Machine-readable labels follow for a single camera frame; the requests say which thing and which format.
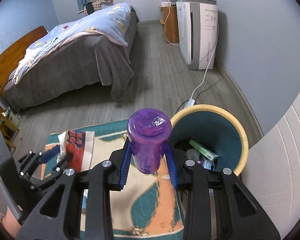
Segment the red white paper packet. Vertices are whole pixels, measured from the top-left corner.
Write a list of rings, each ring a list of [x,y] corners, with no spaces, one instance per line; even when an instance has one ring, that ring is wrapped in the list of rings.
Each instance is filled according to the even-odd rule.
[[[57,161],[66,154],[72,154],[68,168],[77,172],[88,170],[91,164],[94,149],[95,132],[66,130],[58,135],[60,153]]]

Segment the white green medicine box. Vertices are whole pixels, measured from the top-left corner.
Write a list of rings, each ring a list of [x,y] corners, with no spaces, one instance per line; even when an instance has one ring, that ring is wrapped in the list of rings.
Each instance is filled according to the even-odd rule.
[[[218,158],[217,154],[215,154],[212,151],[208,150],[207,148],[205,148],[201,144],[199,144],[199,143],[197,143],[193,140],[190,140],[189,143],[193,148],[195,148],[200,154],[202,154],[209,161],[215,161]]]

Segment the purple plastic bottle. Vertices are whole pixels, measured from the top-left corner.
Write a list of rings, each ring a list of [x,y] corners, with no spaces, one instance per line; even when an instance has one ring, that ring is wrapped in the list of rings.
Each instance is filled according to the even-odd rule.
[[[160,110],[144,108],[133,113],[127,132],[134,164],[143,174],[153,174],[159,167],[172,131],[169,117]]]

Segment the light blue face mask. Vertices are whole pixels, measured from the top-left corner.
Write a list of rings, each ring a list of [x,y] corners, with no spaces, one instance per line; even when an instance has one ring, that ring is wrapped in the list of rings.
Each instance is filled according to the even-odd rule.
[[[215,170],[215,163],[213,161],[210,161],[209,159],[204,159],[202,162],[202,167],[214,171]]]

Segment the yellow teal trash bin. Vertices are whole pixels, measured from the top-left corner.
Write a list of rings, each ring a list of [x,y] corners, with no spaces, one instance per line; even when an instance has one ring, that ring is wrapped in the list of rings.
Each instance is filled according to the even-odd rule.
[[[192,148],[190,140],[218,155],[217,172],[228,167],[239,176],[248,159],[248,138],[241,123],[228,111],[213,105],[194,105],[171,118],[170,142],[176,149]]]

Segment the small green waste bucket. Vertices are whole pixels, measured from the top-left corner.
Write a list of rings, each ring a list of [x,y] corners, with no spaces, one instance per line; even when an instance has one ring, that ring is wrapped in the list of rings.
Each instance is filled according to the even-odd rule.
[[[10,107],[7,107],[4,111],[4,117],[8,119],[14,126],[18,127],[20,124],[19,118],[15,115]]]

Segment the clear plastic wrapper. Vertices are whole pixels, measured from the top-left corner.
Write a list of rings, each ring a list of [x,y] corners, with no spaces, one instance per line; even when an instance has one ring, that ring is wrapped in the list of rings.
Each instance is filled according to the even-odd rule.
[[[200,157],[201,153],[195,148],[188,149],[186,151],[186,155],[187,155],[188,159],[191,159],[191,160],[195,161],[196,163],[202,160]]]

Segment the wooden headboard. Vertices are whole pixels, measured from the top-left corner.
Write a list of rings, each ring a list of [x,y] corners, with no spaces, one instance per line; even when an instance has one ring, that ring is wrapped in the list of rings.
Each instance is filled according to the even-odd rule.
[[[4,88],[8,83],[10,74],[17,68],[18,63],[25,56],[26,49],[33,42],[47,34],[44,26],[39,26],[14,42],[0,55],[0,95],[4,98]]]

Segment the white power strip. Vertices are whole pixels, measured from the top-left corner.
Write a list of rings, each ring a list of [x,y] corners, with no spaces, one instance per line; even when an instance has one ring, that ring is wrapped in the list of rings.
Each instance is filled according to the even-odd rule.
[[[187,100],[187,102],[185,103],[184,108],[191,107],[191,106],[195,105],[195,103],[196,103],[196,101],[195,101],[193,98],[190,98],[190,99]]]

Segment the bed with grey cover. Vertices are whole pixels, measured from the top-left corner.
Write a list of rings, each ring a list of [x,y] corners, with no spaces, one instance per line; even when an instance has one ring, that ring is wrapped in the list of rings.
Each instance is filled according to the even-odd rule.
[[[120,101],[133,77],[129,54],[139,19],[132,11],[125,33],[128,46],[119,46],[103,35],[86,35],[71,41],[43,58],[18,84],[10,74],[4,99],[15,111],[46,103],[63,93],[101,83],[111,87],[111,98]]]

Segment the light blue floral quilt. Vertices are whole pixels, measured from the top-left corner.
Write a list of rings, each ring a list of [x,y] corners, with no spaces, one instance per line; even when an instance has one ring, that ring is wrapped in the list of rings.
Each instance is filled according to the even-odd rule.
[[[25,56],[19,61],[11,81],[18,84],[40,60],[81,36],[103,35],[113,44],[128,46],[125,33],[133,10],[131,4],[119,3],[93,12],[80,20],[55,26],[26,48]]]

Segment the wooden side cabinet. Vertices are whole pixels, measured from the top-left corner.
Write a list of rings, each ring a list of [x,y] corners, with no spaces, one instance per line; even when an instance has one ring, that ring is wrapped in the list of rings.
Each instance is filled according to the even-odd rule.
[[[159,8],[161,13],[160,23],[164,31],[166,43],[176,45],[179,43],[177,7],[172,5]]]

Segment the white air purifier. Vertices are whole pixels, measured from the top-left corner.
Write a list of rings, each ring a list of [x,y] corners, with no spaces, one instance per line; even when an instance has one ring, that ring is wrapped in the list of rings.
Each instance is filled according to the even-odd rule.
[[[189,70],[212,69],[218,34],[214,0],[177,0],[179,47]]]

